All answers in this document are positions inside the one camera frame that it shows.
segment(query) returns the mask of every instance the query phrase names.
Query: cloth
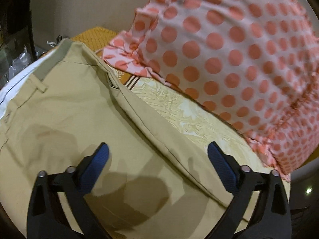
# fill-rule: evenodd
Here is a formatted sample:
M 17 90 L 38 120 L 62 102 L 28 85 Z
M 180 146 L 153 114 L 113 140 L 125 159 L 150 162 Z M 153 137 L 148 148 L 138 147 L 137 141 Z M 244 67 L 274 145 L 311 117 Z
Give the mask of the cloth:
M 7 83 L 0 91 L 0 119 L 4 116 L 9 101 L 14 98 L 19 92 L 24 82 L 28 79 L 30 74 L 48 57 L 54 53 L 54 50 L 50 51 L 47 55 L 43 56 L 39 60 L 35 61 L 20 73 L 18 73 L 9 83 Z
M 319 45 L 297 0 L 150 0 L 103 58 L 190 96 L 282 177 L 319 143 Z
M 111 159 L 85 199 L 114 238 L 205 238 L 232 198 L 204 151 L 84 44 L 64 40 L 1 119 L 0 202 L 20 231 L 37 173 L 77 165 L 100 142 Z M 255 203 L 254 194 L 246 220 Z

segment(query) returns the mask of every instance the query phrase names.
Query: bed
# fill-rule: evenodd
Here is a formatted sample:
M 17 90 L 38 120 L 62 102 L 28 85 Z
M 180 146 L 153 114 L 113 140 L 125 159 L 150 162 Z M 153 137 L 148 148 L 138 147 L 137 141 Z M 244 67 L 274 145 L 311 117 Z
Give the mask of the bed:
M 319 31 L 317 17 L 319 15 L 319 6 L 316 0 L 303 0 L 302 3 L 309 12 L 314 29 Z M 84 42 L 91 50 L 100 55 L 99 53 L 101 52 L 99 50 L 106 46 L 115 36 L 116 33 L 113 31 L 103 27 L 95 27 L 79 34 L 72 40 Z M 211 141 L 216 141 L 221 149 L 225 153 L 234 156 L 240 165 L 247 164 L 257 172 L 270 172 L 271 169 L 262 165 L 258 156 L 247 145 L 243 137 L 194 101 L 154 79 L 133 76 L 116 69 L 113 69 L 113 71 L 122 84 L 154 108 L 180 133 L 187 136 L 203 151 L 206 151 L 207 145 Z M 289 197 L 290 184 L 284 182 L 284 186 Z M 6 231 L 11 235 L 15 234 L 14 238 L 21 237 L 21 234 L 17 232 L 14 224 L 10 222 L 9 217 L 0 205 L 0 232 L 2 232 L 2 227 L 7 227 Z

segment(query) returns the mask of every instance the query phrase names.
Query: belt loop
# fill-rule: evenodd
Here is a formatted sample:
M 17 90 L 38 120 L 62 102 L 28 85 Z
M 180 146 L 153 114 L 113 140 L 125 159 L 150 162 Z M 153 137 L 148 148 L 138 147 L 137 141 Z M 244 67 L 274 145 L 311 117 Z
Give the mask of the belt loop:
M 47 90 L 47 86 L 44 83 L 42 83 L 37 77 L 35 77 L 34 74 L 31 74 L 29 76 L 29 80 L 36 86 L 36 88 L 40 92 L 44 93 Z

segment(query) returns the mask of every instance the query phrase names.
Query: blue clamp handle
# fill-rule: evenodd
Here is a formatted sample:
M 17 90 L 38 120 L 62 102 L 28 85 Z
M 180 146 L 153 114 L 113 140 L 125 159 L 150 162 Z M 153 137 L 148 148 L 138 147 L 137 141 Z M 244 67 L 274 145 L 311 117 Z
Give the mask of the blue clamp handle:
M 108 145 L 102 143 L 91 158 L 91 162 L 87 165 L 85 170 L 79 177 L 78 191 L 85 195 L 92 191 L 98 177 L 100 176 L 106 162 L 109 158 Z
M 234 196 L 237 195 L 240 178 L 239 164 L 232 156 L 224 154 L 216 142 L 208 145 L 207 153 L 225 189 Z

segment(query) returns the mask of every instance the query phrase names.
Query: plastic bag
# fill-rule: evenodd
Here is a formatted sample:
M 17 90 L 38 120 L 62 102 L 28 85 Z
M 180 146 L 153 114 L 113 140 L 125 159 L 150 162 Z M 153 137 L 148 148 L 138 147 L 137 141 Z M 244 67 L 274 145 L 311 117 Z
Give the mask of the plastic bag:
M 31 64 L 31 55 L 28 53 L 27 47 L 24 46 L 23 52 L 12 60 L 12 65 L 9 66 L 9 70 L 2 76 L 0 88 L 3 88 L 7 82 L 25 69 L 29 64 Z

